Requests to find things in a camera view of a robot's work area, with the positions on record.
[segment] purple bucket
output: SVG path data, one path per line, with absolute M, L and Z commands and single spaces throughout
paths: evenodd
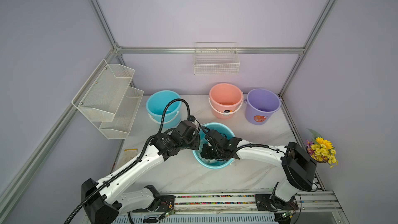
M 248 93 L 245 117 L 256 125 L 264 124 L 281 107 L 279 97 L 263 88 L 256 88 Z

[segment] pink bucket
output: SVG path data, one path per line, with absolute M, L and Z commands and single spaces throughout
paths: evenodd
M 220 83 L 211 88 L 209 102 L 214 116 L 231 118 L 242 106 L 243 92 L 229 83 Z

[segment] metal mesh shelf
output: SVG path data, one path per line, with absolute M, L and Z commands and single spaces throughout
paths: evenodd
M 237 75 L 239 65 L 237 43 L 195 43 L 195 75 Z
M 90 121 L 113 121 L 133 75 L 134 69 L 106 63 L 77 106 L 72 103 Z
M 102 122 L 99 130 L 108 139 L 123 139 L 130 134 L 144 91 L 128 87 L 112 122 Z
M 86 94 L 82 87 L 72 104 L 107 139 L 127 138 L 144 94 L 130 87 L 134 69 L 102 60 L 95 71 L 100 72 Z

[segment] green leaf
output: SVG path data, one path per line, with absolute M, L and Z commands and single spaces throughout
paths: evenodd
M 313 129 L 307 128 L 307 130 L 311 132 L 311 134 L 312 134 L 312 141 L 313 141 L 314 143 L 317 143 L 317 144 L 318 144 L 318 142 L 315 141 L 316 138 L 318 138 L 318 137 L 324 138 L 324 137 L 322 137 L 321 134 L 317 133 L 317 132 L 314 131 Z

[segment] bucket handle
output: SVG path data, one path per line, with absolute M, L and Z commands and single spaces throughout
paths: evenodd
M 210 103 L 210 106 L 213 108 L 213 110 L 216 111 L 216 112 L 218 112 L 218 111 L 214 108 L 214 106 L 211 104 L 210 98 L 209 98 L 209 103 Z M 218 112 L 218 113 L 219 113 L 219 114 L 222 114 L 223 116 L 229 116 L 229 115 L 231 115 L 231 114 L 236 113 L 236 112 L 242 107 L 242 105 L 243 105 L 243 101 L 240 103 L 239 107 L 238 107 L 235 111 L 233 111 L 233 112 L 226 112 L 227 114 L 226 114 L 226 113 L 223 113 L 223 112 Z
M 178 114 L 180 114 L 180 111 L 177 111 L 177 114 L 174 116 L 174 118 L 172 118 L 171 120 L 169 120 L 169 121 L 167 121 L 167 122 L 163 122 L 163 124 L 167 124 L 167 123 L 172 122 L 173 120 L 176 119 L 176 117 L 178 116 Z M 151 115 L 149 112 L 148 112 L 148 116 L 151 118 L 151 120 L 152 120 L 153 122 L 155 122 L 155 123 L 157 123 L 157 124 L 160 124 L 160 122 L 157 121 L 156 119 L 154 119 L 154 118 L 152 117 L 152 115 Z

